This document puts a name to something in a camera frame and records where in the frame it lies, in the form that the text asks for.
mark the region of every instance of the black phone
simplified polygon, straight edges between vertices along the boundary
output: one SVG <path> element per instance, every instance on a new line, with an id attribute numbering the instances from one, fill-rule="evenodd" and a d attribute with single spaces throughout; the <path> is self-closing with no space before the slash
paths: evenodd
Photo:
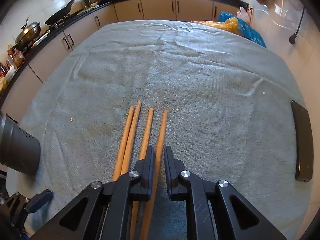
<path id="1" fill-rule="evenodd" d="M 310 181 L 313 174 L 313 139 L 309 113 L 296 101 L 291 101 L 297 139 L 296 180 Z"/>

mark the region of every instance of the cabinet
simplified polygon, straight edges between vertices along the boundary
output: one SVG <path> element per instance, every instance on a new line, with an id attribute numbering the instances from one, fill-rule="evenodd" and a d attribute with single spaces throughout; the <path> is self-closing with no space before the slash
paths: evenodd
<path id="1" fill-rule="evenodd" d="M 176 0 L 177 21 L 211 21 L 213 1 Z"/>
<path id="2" fill-rule="evenodd" d="M 141 0 L 129 0 L 115 4 L 119 22 L 143 20 Z"/>
<path id="3" fill-rule="evenodd" d="M 98 27 L 94 20 L 94 16 L 93 14 L 89 14 L 70 27 L 66 28 L 63 32 L 69 44 L 71 45 L 71 48 L 75 48 L 97 30 Z"/>
<path id="4" fill-rule="evenodd" d="M 50 41 L 29 63 L 36 75 L 45 82 L 51 72 L 72 51 L 64 33 Z"/>
<path id="5" fill-rule="evenodd" d="M 108 5 L 92 13 L 97 27 L 101 29 L 104 25 L 118 22 L 115 6 Z"/>
<path id="6" fill-rule="evenodd" d="M 18 80 L 13 84 L 1 108 L 17 122 L 21 122 L 31 101 L 42 86 L 41 80 L 28 65 L 20 71 Z"/>
<path id="7" fill-rule="evenodd" d="M 214 2 L 212 20 L 214 22 L 217 22 L 221 12 L 228 12 L 228 13 L 232 13 L 233 15 L 237 15 L 238 9 L 239 8 L 235 6 L 231 6 L 231 5 L 220 3 L 220 2 Z"/>
<path id="8" fill-rule="evenodd" d="M 175 0 L 141 0 L 145 20 L 176 20 Z"/>

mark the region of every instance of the chopstick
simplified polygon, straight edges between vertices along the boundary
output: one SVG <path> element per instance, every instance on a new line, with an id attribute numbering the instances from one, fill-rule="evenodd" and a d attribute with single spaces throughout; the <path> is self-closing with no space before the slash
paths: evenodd
<path id="1" fill-rule="evenodd" d="M 153 118 L 153 108 L 150 108 L 149 114 L 147 117 L 146 127 L 144 129 L 144 135 L 143 135 L 142 144 L 140 148 L 139 160 L 142 160 L 146 157 L 146 152 L 147 152 L 147 147 L 148 147 L 150 132 L 151 132 L 152 118 Z M 130 240 L 133 240 L 134 238 L 134 231 L 135 231 L 136 222 L 137 222 L 138 209 L 139 209 L 139 201 L 134 201 L 132 205 Z"/>
<path id="2" fill-rule="evenodd" d="M 162 150 L 163 150 L 163 143 L 165 139 L 165 130 L 167 126 L 167 120 L 168 120 L 168 110 L 163 110 L 162 121 L 160 125 L 160 131 L 159 131 L 158 142 L 157 142 L 157 149 L 156 149 L 156 161 L 154 166 L 152 194 L 151 194 L 151 199 L 146 203 L 146 209 L 143 216 L 139 240 L 147 240 L 148 238 L 149 227 L 150 227 L 151 218 L 152 218 L 152 211 L 153 211 L 153 206 L 154 206 L 155 197 L 156 197 L 156 190 L 157 190 L 157 184 L 158 184 L 158 178 L 159 178 L 161 156 L 162 156 Z"/>
<path id="3" fill-rule="evenodd" d="M 127 121 L 125 122 L 125 125 L 124 125 L 123 134 L 122 134 L 122 138 L 121 138 L 121 142 L 120 142 L 120 146 L 119 146 L 119 150 L 118 150 L 118 157 L 117 157 L 117 161 L 116 161 L 115 170 L 113 172 L 112 181 L 117 180 L 121 174 L 122 163 L 123 163 L 123 158 L 124 158 L 124 151 L 125 151 L 125 147 L 127 145 L 127 140 L 128 140 L 130 127 L 131 127 L 133 113 L 134 113 L 134 107 L 131 106 L 129 109 L 129 112 L 128 112 Z"/>
<path id="4" fill-rule="evenodd" d="M 134 116 L 132 119 L 130 132 L 129 132 L 129 136 L 128 136 L 128 140 L 127 140 L 127 145 L 125 147 L 124 158 L 123 158 L 123 163 L 122 163 L 122 168 L 121 168 L 121 175 L 128 172 L 128 170 L 129 170 L 132 147 L 133 147 L 133 142 L 134 142 L 134 136 L 136 134 L 140 108 L 141 108 L 141 100 L 137 101 L 136 109 L 134 111 Z"/>

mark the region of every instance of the plastic bag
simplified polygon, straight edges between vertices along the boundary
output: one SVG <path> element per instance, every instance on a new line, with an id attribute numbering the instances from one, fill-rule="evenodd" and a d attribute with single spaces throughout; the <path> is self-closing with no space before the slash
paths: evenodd
<path id="1" fill-rule="evenodd" d="M 223 23 L 234 17 L 236 16 L 231 13 L 221 12 L 218 22 Z M 266 44 L 261 35 L 242 19 L 238 19 L 238 30 L 240 35 L 266 48 Z"/>
<path id="2" fill-rule="evenodd" d="M 250 22 L 249 14 L 242 6 L 240 7 L 240 10 L 238 10 L 238 12 L 237 12 L 237 17 L 239 19 L 244 20 L 246 23 Z"/>
<path id="3" fill-rule="evenodd" d="M 200 22 L 192 21 L 192 22 L 240 35 L 238 30 L 237 18 L 230 18 L 230 19 L 227 19 L 225 22 L 212 22 L 212 21 L 200 21 Z"/>

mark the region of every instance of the kitchen counter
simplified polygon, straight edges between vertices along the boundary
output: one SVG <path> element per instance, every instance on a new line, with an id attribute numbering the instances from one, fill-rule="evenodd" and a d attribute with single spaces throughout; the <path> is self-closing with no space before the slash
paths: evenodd
<path id="1" fill-rule="evenodd" d="M 0 98 L 0 109 L 2 108 L 2 105 L 9 94 L 10 89 L 12 88 L 14 82 L 18 79 L 19 75 L 22 73 L 22 71 L 25 69 L 25 67 L 29 64 L 29 62 L 37 55 L 39 51 L 41 51 L 51 40 L 53 40 L 57 35 L 59 35 L 61 32 L 63 32 L 66 28 L 74 24 L 75 22 L 79 21 L 80 19 L 86 17 L 87 15 L 93 13 L 94 11 L 97 11 L 101 8 L 104 8 L 106 6 L 109 6 L 114 3 L 127 1 L 127 0 L 114 0 L 102 5 L 99 5 L 97 7 L 92 8 L 89 11 L 84 12 L 83 14 L 78 15 L 71 15 L 71 19 L 69 19 L 63 26 L 59 27 L 57 30 L 52 31 L 43 41 L 41 41 L 36 47 L 31 49 L 30 53 L 26 56 L 26 60 L 22 63 L 20 68 L 16 71 L 15 75 L 12 77 L 11 81 L 9 82 L 6 90 L 3 92 L 1 98 Z M 248 8 L 248 4 L 246 2 L 240 1 L 240 0 L 214 0 L 217 2 L 226 3 L 235 7 L 244 7 L 245 9 Z"/>

